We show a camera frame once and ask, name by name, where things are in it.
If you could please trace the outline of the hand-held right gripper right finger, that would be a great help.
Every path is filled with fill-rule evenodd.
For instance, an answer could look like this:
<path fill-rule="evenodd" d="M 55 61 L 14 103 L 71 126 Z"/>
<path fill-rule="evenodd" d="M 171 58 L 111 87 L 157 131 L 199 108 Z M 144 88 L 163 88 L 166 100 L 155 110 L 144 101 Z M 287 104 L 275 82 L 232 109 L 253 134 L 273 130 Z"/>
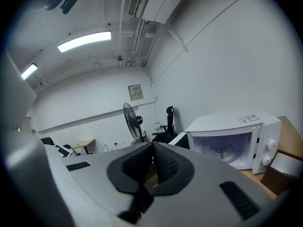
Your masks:
<path fill-rule="evenodd" d="M 153 149 L 160 183 L 139 227 L 265 227 L 286 199 L 219 159 L 164 143 Z"/>

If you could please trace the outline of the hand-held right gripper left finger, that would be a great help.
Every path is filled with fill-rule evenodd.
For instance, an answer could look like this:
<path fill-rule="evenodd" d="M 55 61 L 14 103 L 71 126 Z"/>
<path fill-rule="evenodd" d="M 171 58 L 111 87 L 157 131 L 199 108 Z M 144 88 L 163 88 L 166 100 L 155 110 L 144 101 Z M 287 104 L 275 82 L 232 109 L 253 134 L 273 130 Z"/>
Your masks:
<path fill-rule="evenodd" d="M 154 169 L 151 143 L 69 157 L 63 162 L 93 202 L 121 221 L 135 224 L 152 203 L 144 186 Z"/>

